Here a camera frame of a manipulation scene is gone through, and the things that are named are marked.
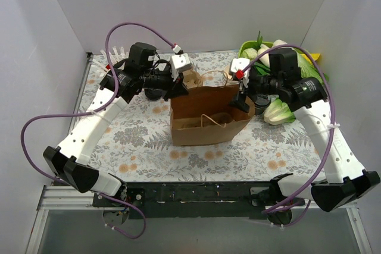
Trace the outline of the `brown pulp cup carrier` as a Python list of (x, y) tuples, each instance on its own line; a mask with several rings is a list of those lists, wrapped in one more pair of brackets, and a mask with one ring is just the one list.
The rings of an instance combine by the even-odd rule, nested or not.
[(187, 89), (203, 86), (202, 76), (193, 68), (183, 72), (183, 83)]
[(217, 126), (225, 128), (233, 121), (233, 117), (227, 112), (220, 112), (213, 115), (201, 114), (199, 117), (178, 119), (174, 122), (177, 129), (203, 128)]

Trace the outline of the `black takeout coffee cup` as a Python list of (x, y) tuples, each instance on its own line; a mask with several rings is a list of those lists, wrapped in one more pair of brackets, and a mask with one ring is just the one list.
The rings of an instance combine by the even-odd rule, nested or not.
[(257, 95), (254, 102), (255, 115), (261, 115), (270, 106), (271, 99), (267, 95)]

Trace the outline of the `black plastic cup lids stack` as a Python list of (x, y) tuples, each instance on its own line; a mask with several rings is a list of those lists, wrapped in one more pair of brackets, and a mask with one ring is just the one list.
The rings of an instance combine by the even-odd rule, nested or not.
[(164, 92), (162, 90), (145, 89), (144, 94), (150, 101), (158, 101), (163, 97)]

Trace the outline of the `brown paper bag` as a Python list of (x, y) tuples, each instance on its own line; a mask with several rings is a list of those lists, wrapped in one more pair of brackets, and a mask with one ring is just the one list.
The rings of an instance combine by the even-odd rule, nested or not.
[(175, 146), (214, 145), (233, 140), (255, 115), (254, 103), (246, 99), (249, 112), (229, 106), (238, 87), (210, 87), (194, 70), (185, 72), (187, 96), (170, 101), (171, 139)]

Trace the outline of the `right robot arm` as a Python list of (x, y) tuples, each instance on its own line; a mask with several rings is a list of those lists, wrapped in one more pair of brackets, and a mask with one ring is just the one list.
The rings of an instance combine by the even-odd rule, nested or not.
[(271, 180), (269, 197), (275, 205), (265, 210), (267, 214), (289, 209), (288, 202), (296, 197), (313, 200), (321, 210), (330, 212), (380, 183), (378, 173), (365, 169), (343, 137), (326, 79), (301, 76), (298, 58), (302, 50), (283, 44), (264, 51), (270, 60), (270, 72), (265, 75), (256, 71), (256, 59), (235, 58), (229, 67), (233, 80), (240, 84), (229, 105), (248, 112), (247, 98), (278, 96), (303, 125), (321, 159), (310, 178), (285, 174)]

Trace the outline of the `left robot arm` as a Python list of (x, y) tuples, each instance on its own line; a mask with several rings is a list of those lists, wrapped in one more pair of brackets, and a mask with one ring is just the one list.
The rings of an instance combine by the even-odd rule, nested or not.
[(142, 90), (156, 90), (164, 100), (187, 95), (183, 72), (193, 65), (188, 54), (176, 46), (170, 60), (155, 59), (156, 48), (136, 42), (127, 58), (115, 63), (116, 77), (107, 73), (82, 118), (57, 147), (48, 146), (43, 157), (54, 174), (80, 193), (94, 191), (106, 194), (113, 206), (127, 198), (117, 177), (88, 166), (91, 154), (108, 126)]

